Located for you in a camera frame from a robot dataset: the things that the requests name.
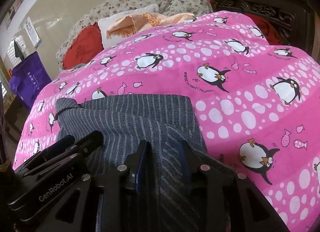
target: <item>gray pinstripe trousers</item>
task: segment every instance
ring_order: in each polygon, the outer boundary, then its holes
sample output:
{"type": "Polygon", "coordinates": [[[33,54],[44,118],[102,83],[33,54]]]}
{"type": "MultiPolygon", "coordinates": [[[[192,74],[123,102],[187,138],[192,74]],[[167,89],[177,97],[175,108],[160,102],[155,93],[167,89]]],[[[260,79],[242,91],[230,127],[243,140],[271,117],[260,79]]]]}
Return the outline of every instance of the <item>gray pinstripe trousers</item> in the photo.
{"type": "Polygon", "coordinates": [[[71,134],[78,141],[94,130],[103,133],[104,146],[87,158],[94,175],[123,164],[127,155],[136,152],[140,140],[151,143],[143,185],[146,193],[137,200],[128,198],[127,231],[203,229],[205,202],[184,193],[178,141],[186,140],[203,163],[233,173],[207,154],[188,97],[118,95],[80,105],[74,99],[61,98],[56,103],[56,118],[61,128],[58,139],[71,134]]]}

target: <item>cartoon penguin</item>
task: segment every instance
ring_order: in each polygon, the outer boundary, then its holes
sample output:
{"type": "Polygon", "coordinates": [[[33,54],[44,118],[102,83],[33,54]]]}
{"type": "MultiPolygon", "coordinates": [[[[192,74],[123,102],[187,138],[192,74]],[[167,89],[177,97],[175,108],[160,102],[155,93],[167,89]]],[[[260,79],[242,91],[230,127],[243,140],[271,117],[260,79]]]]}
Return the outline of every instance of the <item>cartoon penguin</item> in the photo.
{"type": "Polygon", "coordinates": [[[147,38],[150,37],[150,36],[151,36],[151,34],[143,35],[143,36],[141,36],[141,37],[138,37],[138,38],[134,39],[133,42],[138,42],[138,41],[147,39],[147,38]]]}
{"type": "Polygon", "coordinates": [[[193,19],[188,19],[188,20],[184,20],[185,24],[189,24],[189,23],[193,23],[197,20],[197,18],[193,18],[193,19]]]}
{"type": "Polygon", "coordinates": [[[238,158],[247,169],[261,174],[263,179],[272,185],[267,178],[267,171],[271,169],[273,156],[279,150],[278,148],[268,150],[252,138],[241,145],[238,158]]]}
{"type": "Polygon", "coordinates": [[[116,55],[115,56],[107,56],[103,60],[101,60],[100,64],[104,65],[106,67],[107,63],[111,62],[114,57],[116,57],[116,55]]]}
{"type": "Polygon", "coordinates": [[[36,154],[40,149],[40,143],[39,140],[37,142],[35,142],[35,147],[33,149],[33,154],[36,154]]]}
{"type": "Polygon", "coordinates": [[[190,37],[192,37],[192,34],[194,34],[194,32],[188,33],[188,32],[184,32],[184,31],[177,31],[177,32],[173,32],[172,33],[172,35],[174,37],[184,38],[184,39],[189,40],[189,41],[192,41],[191,39],[189,39],[190,37]]]}
{"type": "Polygon", "coordinates": [[[59,92],[66,86],[67,82],[62,82],[60,85],[59,85],[59,92]]]}
{"type": "Polygon", "coordinates": [[[50,125],[50,128],[51,128],[51,132],[52,132],[52,127],[54,126],[55,122],[56,122],[56,119],[54,117],[54,114],[50,113],[49,114],[49,125],[50,125]]]}
{"type": "Polygon", "coordinates": [[[256,27],[252,26],[252,27],[249,27],[249,29],[252,31],[252,33],[256,36],[256,37],[261,37],[261,38],[264,38],[262,32],[257,29],[256,27]]]}
{"type": "Polygon", "coordinates": [[[198,67],[197,75],[208,84],[216,85],[222,91],[229,93],[222,87],[222,84],[226,81],[226,77],[224,75],[229,71],[230,70],[219,71],[218,69],[209,66],[209,63],[205,63],[203,66],[198,67]]]}
{"type": "Polygon", "coordinates": [[[96,91],[94,91],[92,93],[92,100],[99,99],[99,98],[104,98],[106,96],[107,96],[107,94],[104,91],[101,90],[101,87],[99,87],[99,88],[97,88],[96,91]]]}
{"type": "Polygon", "coordinates": [[[226,24],[227,23],[227,19],[228,18],[215,18],[213,21],[216,22],[216,23],[226,24]]]}
{"type": "Polygon", "coordinates": [[[247,52],[246,55],[249,53],[249,47],[242,45],[242,43],[236,39],[225,41],[225,43],[232,47],[232,49],[237,53],[247,52]]]}
{"type": "Polygon", "coordinates": [[[292,52],[290,51],[290,48],[279,48],[279,49],[275,48],[273,53],[276,53],[278,55],[294,57],[296,59],[296,57],[292,55],[292,52]]]}
{"type": "Polygon", "coordinates": [[[43,108],[43,105],[44,105],[44,100],[42,100],[38,106],[38,113],[41,112],[42,108],[43,108]]]}
{"type": "Polygon", "coordinates": [[[293,79],[283,79],[282,77],[277,77],[281,80],[274,85],[270,85],[280,99],[284,100],[285,105],[290,105],[290,103],[298,96],[300,100],[300,87],[296,81],[293,79]]]}
{"type": "Polygon", "coordinates": [[[135,59],[137,62],[137,68],[147,68],[149,66],[152,66],[154,68],[159,62],[163,59],[164,57],[162,55],[156,55],[156,54],[151,54],[151,53],[146,53],[146,55],[135,59]]]}
{"type": "Polygon", "coordinates": [[[30,133],[32,134],[33,133],[33,130],[34,130],[35,128],[33,127],[33,124],[31,123],[30,124],[30,133]]]}
{"type": "Polygon", "coordinates": [[[73,94],[74,91],[76,90],[76,88],[78,87],[78,85],[80,85],[79,82],[77,82],[77,83],[74,84],[72,87],[70,87],[70,88],[66,91],[66,95],[68,95],[68,94],[73,94]]]}

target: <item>pink fish print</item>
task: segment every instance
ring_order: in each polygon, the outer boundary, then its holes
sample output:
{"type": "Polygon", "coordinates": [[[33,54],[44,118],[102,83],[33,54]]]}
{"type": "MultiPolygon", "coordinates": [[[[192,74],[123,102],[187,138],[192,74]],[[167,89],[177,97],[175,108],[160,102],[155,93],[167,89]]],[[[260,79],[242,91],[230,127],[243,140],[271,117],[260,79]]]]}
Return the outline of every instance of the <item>pink fish print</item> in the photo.
{"type": "Polygon", "coordinates": [[[133,87],[134,87],[134,88],[138,88],[139,86],[143,86],[143,85],[142,85],[142,82],[135,82],[135,83],[133,83],[133,87]]]}
{"type": "Polygon", "coordinates": [[[302,148],[302,147],[305,147],[305,149],[307,149],[307,143],[308,143],[308,141],[303,142],[303,141],[300,141],[300,140],[295,140],[295,141],[293,142],[294,146],[295,146],[296,148],[298,148],[298,149],[300,149],[300,148],[302,148]]]}
{"type": "Polygon", "coordinates": [[[124,94],[124,90],[126,87],[127,87],[127,85],[122,82],[122,86],[118,89],[118,95],[124,94]]]}
{"type": "Polygon", "coordinates": [[[239,69],[239,64],[238,63],[234,63],[231,65],[232,69],[234,70],[238,70],[239,69]]]}
{"type": "Polygon", "coordinates": [[[297,126],[297,133],[301,133],[304,130],[303,125],[297,126]]]}
{"type": "Polygon", "coordinates": [[[284,134],[284,136],[282,136],[281,145],[283,147],[287,147],[290,143],[290,136],[289,135],[291,133],[289,131],[287,131],[286,129],[284,129],[284,131],[285,131],[285,134],[284,134]]]}

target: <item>metal screw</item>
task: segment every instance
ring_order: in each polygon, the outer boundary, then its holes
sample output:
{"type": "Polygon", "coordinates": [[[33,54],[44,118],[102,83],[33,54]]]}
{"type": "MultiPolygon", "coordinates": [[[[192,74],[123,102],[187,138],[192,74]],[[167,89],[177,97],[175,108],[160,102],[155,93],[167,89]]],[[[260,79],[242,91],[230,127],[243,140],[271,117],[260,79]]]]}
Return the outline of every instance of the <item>metal screw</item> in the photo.
{"type": "Polygon", "coordinates": [[[200,169],[201,169],[202,171],[208,171],[208,170],[210,170],[210,166],[209,166],[209,165],[206,165],[206,164],[202,164],[202,165],[200,166],[200,169]]]}
{"type": "Polygon", "coordinates": [[[90,174],[84,174],[84,175],[82,175],[81,176],[81,179],[83,180],[83,181],[87,181],[88,179],[90,179],[90,174]]]}
{"type": "Polygon", "coordinates": [[[127,169],[127,166],[124,165],[124,164],[121,164],[121,165],[118,166],[117,169],[118,169],[118,171],[125,171],[127,169]]]}
{"type": "Polygon", "coordinates": [[[70,159],[76,157],[78,154],[77,153],[74,153],[73,155],[70,156],[70,159]]]}

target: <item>bed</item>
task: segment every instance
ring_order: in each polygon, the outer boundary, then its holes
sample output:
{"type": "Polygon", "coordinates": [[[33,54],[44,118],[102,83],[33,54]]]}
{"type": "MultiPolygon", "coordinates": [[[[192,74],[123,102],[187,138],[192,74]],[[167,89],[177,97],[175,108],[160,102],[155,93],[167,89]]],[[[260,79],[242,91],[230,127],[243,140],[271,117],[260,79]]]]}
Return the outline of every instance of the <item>bed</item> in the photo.
{"type": "Polygon", "coordinates": [[[308,48],[270,45],[249,17],[226,10],[136,33],[41,91],[14,168],[56,141],[59,98],[183,95],[208,153],[247,175],[290,231],[305,231],[320,211],[320,66],[308,48]]]}

